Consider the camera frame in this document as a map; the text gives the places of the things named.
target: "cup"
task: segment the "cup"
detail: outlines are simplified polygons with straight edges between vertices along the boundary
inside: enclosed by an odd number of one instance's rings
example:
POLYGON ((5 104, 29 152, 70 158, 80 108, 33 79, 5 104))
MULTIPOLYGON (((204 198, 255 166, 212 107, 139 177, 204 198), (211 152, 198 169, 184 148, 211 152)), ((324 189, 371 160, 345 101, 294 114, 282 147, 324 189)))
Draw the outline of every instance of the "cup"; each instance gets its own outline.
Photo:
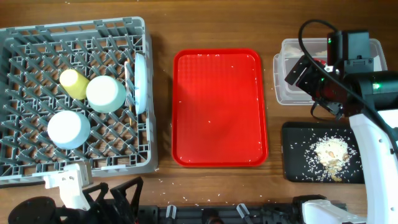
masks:
POLYGON ((86 98, 86 88, 89 80, 74 69, 66 69, 61 73, 60 83, 73 99, 86 98))
POLYGON ((126 99, 126 89, 122 83, 107 75, 95 77, 86 89, 88 103, 100 113, 110 113, 119 109, 126 99))
POLYGON ((90 135, 90 122, 81 113, 61 111, 49 121, 50 139, 61 149, 76 149, 90 135))

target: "fork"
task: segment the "fork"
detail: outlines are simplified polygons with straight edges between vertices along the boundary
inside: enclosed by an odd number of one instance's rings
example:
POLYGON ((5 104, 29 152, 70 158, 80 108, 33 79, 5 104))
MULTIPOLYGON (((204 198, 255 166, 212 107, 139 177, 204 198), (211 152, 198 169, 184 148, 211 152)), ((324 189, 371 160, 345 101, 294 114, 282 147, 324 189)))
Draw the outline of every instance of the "fork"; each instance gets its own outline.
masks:
POLYGON ((126 86, 126 100, 124 102, 124 105, 127 107, 130 107, 131 104, 130 104, 130 101, 128 100, 127 96, 132 96, 132 94, 131 94, 129 85, 127 84, 127 80, 130 80, 130 73, 129 73, 129 70, 127 69, 127 66, 130 66, 129 59, 124 62, 124 79, 125 79, 125 86, 126 86))

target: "yellow cup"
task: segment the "yellow cup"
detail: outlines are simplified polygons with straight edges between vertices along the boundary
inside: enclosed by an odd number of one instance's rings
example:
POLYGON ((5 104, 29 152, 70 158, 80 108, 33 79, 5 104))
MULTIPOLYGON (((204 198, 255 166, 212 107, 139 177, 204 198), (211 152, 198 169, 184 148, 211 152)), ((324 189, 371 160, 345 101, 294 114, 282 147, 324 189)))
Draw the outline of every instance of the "yellow cup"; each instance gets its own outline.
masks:
POLYGON ((62 87, 73 99, 86 98, 86 89, 90 81, 74 69, 66 69, 60 76, 62 87))

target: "plastic bin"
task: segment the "plastic bin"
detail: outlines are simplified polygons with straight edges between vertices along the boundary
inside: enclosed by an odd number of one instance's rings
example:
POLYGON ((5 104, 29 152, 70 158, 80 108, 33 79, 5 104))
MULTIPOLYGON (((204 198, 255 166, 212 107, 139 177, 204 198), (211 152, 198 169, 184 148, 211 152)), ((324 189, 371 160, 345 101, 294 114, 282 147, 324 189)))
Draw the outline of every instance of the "plastic bin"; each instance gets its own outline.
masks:
POLYGON ((88 161, 94 177, 156 169, 152 46, 142 18, 0 29, 0 53, 0 84, 7 91, 1 93, 0 102, 0 185, 38 182, 78 161, 88 161), (73 100, 58 85, 67 68, 89 79, 111 75, 124 85, 124 62, 130 58, 134 63, 135 53, 146 57, 148 72, 147 107, 142 114, 133 114, 124 105, 112 113, 94 112, 87 100, 73 100), (61 110, 88 117, 91 134, 84 145, 63 150, 50 141, 48 121, 61 110))
MULTIPOLYGON (((312 57, 327 61, 326 38, 303 39, 304 46, 312 57)), ((371 57, 375 58, 375 70, 387 70, 381 44, 376 39, 370 39, 371 57)), ((310 95, 296 86, 285 82, 286 75, 291 71, 300 57, 303 55, 298 39, 285 39, 282 42, 282 50, 274 57, 274 85, 276 98, 281 105, 312 105, 310 95)))

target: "clear plastic container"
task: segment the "clear plastic container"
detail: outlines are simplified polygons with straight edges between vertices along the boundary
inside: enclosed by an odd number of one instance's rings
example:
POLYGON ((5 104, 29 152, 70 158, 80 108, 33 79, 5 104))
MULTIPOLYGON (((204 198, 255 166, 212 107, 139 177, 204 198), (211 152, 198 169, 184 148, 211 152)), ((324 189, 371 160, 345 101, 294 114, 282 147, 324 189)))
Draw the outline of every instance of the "clear plastic container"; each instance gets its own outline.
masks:
MULTIPOLYGON (((303 39, 304 46, 312 57, 327 61, 326 38, 303 39)), ((376 39, 370 39, 371 57, 374 57, 375 71, 387 70, 381 44, 376 39)), ((281 105, 312 105, 310 95, 296 86, 285 82, 286 75, 291 71, 300 57, 303 55, 298 39, 285 39, 282 42, 282 50, 274 57, 274 85, 276 98, 281 105)))

